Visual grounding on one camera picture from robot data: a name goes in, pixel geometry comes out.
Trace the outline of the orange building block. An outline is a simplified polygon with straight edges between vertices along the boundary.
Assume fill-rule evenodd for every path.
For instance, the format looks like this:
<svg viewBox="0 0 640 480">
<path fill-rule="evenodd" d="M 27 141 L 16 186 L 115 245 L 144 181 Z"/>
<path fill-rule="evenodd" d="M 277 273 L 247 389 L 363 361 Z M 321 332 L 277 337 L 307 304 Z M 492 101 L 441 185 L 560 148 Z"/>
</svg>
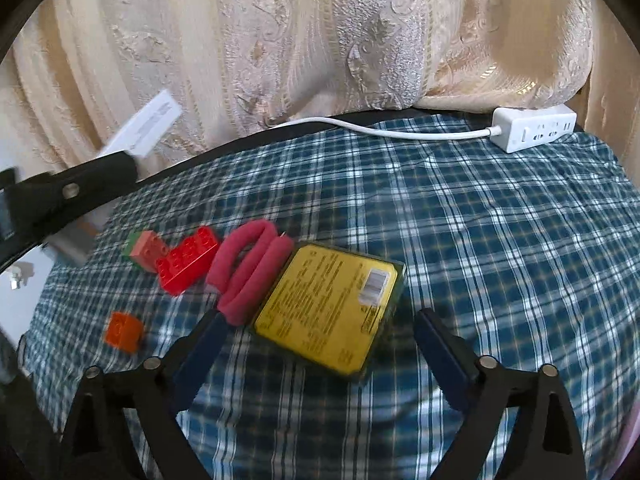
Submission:
<svg viewBox="0 0 640 480">
<path fill-rule="evenodd" d="M 141 346 L 143 324 L 135 316 L 124 312 L 113 312 L 104 336 L 105 342 L 122 352 L 136 353 Z"/>
</svg>

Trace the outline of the pink green building block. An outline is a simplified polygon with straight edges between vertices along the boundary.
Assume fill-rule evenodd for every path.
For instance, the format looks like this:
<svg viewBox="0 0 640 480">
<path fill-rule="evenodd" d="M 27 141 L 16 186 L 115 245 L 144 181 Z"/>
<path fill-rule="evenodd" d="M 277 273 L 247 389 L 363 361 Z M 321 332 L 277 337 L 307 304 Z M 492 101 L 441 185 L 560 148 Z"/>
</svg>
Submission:
<svg viewBox="0 0 640 480">
<path fill-rule="evenodd" d="M 154 231 L 132 232 L 122 254 L 145 272 L 157 272 L 157 260 L 168 255 L 167 244 Z"/>
</svg>

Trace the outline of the red building brick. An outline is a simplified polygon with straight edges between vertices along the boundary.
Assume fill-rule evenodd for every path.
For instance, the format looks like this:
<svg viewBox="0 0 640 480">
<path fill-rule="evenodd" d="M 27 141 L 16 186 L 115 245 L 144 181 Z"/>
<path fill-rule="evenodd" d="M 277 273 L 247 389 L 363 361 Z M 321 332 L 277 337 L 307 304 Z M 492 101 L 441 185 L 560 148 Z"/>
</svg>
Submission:
<svg viewBox="0 0 640 480">
<path fill-rule="evenodd" d="M 171 296 L 181 295 L 208 273 L 219 246 L 214 231 L 209 226 L 200 226 L 156 260 L 160 288 Z"/>
</svg>

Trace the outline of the white blue medicine box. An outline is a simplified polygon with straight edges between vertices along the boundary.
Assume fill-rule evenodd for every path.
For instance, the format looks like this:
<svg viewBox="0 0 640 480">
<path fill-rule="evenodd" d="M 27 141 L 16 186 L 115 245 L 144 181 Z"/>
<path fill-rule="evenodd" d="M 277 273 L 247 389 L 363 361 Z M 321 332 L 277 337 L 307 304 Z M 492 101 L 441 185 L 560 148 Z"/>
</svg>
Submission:
<svg viewBox="0 0 640 480">
<path fill-rule="evenodd" d="M 98 157 L 117 152 L 139 158 L 148 156 L 181 115 L 180 104 L 163 89 L 119 129 L 99 151 Z"/>
</svg>

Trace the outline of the pink foam hair roller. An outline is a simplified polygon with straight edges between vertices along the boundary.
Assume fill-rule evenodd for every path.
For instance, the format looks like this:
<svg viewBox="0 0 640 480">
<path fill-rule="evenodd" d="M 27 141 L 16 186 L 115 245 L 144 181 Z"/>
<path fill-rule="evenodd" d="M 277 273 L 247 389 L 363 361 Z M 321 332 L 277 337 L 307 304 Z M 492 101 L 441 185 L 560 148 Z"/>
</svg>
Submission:
<svg viewBox="0 0 640 480">
<path fill-rule="evenodd" d="M 227 323 L 245 325 L 255 315 L 294 249 L 294 240 L 268 220 L 235 229 L 220 245 L 205 283 L 218 292 Z"/>
</svg>

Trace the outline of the yellow green tin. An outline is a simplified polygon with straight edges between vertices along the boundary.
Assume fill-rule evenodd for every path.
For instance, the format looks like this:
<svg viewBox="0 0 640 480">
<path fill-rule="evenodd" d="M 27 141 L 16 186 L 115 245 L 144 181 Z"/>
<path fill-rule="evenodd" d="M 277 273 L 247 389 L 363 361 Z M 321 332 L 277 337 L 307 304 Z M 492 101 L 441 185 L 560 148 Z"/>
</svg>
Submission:
<svg viewBox="0 0 640 480">
<path fill-rule="evenodd" d="M 360 380 L 395 313 L 405 273 L 405 266 L 394 260 L 300 244 L 250 328 L 315 367 Z"/>
</svg>

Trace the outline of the blue plaid cloth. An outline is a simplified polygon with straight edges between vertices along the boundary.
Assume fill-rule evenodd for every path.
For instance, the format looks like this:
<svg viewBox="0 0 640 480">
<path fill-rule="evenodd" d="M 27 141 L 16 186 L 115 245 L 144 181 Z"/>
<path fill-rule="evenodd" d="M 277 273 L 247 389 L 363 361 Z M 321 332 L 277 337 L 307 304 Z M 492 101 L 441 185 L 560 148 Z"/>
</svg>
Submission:
<svg viewBox="0 0 640 480">
<path fill-rule="evenodd" d="M 582 131 L 507 153 L 489 139 L 321 131 L 200 162 L 125 196 L 80 268 L 59 264 L 26 335 L 38 408 L 61 432 L 81 377 L 163 356 L 234 292 L 180 295 L 124 254 L 294 240 L 258 311 L 218 337 L 178 418 L 216 479 L 425 479 L 462 423 L 413 338 L 434 310 L 507 368 L 559 372 L 590 479 L 612 476 L 639 397 L 639 190 Z"/>
</svg>

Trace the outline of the left cream curtain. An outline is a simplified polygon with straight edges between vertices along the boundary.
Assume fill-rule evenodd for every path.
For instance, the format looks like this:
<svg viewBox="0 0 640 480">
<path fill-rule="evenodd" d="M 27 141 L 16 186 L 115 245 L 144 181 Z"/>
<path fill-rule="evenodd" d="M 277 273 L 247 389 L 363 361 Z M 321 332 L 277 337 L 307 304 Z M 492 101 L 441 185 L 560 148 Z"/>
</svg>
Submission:
<svg viewBox="0 0 640 480">
<path fill-rule="evenodd" d="M 1 64 L 1 154 L 81 164 L 162 91 L 149 172 L 299 117 L 570 103 L 639 175 L 639 55 L 602 0 L 46 0 Z"/>
</svg>

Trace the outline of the white power strip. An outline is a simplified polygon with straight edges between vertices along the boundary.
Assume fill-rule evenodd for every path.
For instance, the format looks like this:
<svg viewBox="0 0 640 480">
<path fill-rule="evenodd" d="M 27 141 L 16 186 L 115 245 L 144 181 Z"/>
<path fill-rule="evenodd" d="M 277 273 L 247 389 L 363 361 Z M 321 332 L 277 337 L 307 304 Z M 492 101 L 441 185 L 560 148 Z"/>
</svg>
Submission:
<svg viewBox="0 0 640 480">
<path fill-rule="evenodd" d="M 498 107 L 492 114 L 489 140 L 508 154 L 551 143 L 576 126 L 577 114 L 561 104 L 540 110 Z"/>
</svg>

